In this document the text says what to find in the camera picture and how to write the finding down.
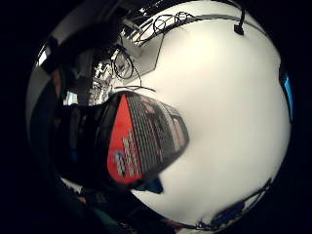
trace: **white curved surface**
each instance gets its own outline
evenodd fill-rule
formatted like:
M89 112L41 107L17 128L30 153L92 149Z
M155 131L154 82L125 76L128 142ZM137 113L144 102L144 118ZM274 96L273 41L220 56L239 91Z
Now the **white curved surface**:
M219 6L195 3L199 14L207 13L200 4L214 14ZM191 5L178 6L191 13ZM263 34L244 29L245 36L237 35L233 21L223 19L176 28L164 38L156 69L142 76L142 85L157 93L137 92L175 107L190 143L160 174L163 194L133 193L174 221L210 221L274 177L285 156L291 126L280 57Z

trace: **cable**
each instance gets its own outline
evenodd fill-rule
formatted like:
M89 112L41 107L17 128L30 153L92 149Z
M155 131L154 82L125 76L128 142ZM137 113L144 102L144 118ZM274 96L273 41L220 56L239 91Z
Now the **cable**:
M174 29L175 27L183 25L189 18L194 18L194 16L186 12L178 12L175 15L164 14L158 16L156 19L151 19L151 22L150 24L148 24L148 27L144 29L144 31L138 36L138 38L134 41L134 43L142 42L143 44L144 42L149 41L150 39L152 39L153 37L157 36L160 33L167 33L168 31ZM167 22L171 19L175 19L174 23L167 24ZM147 38L140 40L141 36L148 30L150 26L153 26L153 33Z
M151 89L151 88L147 88L147 87L144 87L142 86L142 80L141 80L141 77L137 71L137 68L135 67L135 64L133 62L133 60L130 58L129 55L126 54L126 52L124 51L121 51L124 55L126 55L127 59L129 60L129 62L131 63L131 67L132 67L132 70L134 70L138 76L138 79L139 79L139 86L117 86L115 87L115 89L122 89L122 88L125 88L125 89L128 89L128 90L131 90L131 91L136 91L136 90L139 90L139 89L145 89L145 90L149 90L149 91L152 91L152 92L156 92L154 89Z

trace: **black cable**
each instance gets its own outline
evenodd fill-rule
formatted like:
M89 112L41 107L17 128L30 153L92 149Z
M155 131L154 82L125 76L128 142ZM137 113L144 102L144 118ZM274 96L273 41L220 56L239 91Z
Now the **black cable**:
M152 91L152 92L156 92L154 89L142 86L142 80L141 80L141 77L139 75L139 72L137 71L137 69L135 67L134 62L131 60L130 56L127 55L124 51L122 51L122 53L127 56L127 59L129 59L129 62L131 63L132 69L136 72L136 74L138 76L138 79L139 79L139 86L117 86L117 87L115 87L115 89L125 88L125 89L131 90L131 91L136 91L136 90L139 90L139 89L145 89L145 90L149 90L149 91Z
M172 24L169 24L167 25L166 22L168 20L171 20L172 18L175 18L175 22L172 23ZM159 35L160 33L167 33L168 31L176 28L176 27L179 27L181 25L183 25L188 18L194 18L194 16L192 16L191 14L189 13L185 13L185 12L178 12L176 13L175 15L169 15L169 14L165 14L165 15L160 15L158 16L156 19L154 19L149 25L148 27L139 35L139 37L137 39L139 39L146 31L147 29L152 25L153 26L153 33L145 38L145 39L142 39L142 40L135 40L134 42L146 42L146 41L149 41L150 39L152 39L153 37Z

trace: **label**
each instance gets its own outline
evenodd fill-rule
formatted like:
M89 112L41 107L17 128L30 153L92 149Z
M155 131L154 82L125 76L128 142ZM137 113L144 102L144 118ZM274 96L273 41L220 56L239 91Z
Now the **label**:
M176 109L136 93L122 94L110 137L108 171L124 184L149 180L178 158L188 141Z

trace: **blue object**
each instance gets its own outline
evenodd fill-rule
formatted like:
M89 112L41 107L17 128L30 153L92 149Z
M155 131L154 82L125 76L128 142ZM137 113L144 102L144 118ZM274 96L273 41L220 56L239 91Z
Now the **blue object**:
M154 180L148 182L147 184L144 184L138 188L136 188L138 191L150 191L153 193L160 194L164 191L162 182L160 181L159 177L156 177Z
M291 89L290 78L288 75L286 76L286 81L284 83L284 86L285 86L287 96L288 96L288 101L290 105L290 115L291 115L291 120L292 120L293 119L293 93Z
M227 209L223 213L219 214L214 220L212 221L212 225L221 225L223 223L228 222L229 220L233 219L236 215L240 214L245 207L245 204L238 203L234 205L232 208Z

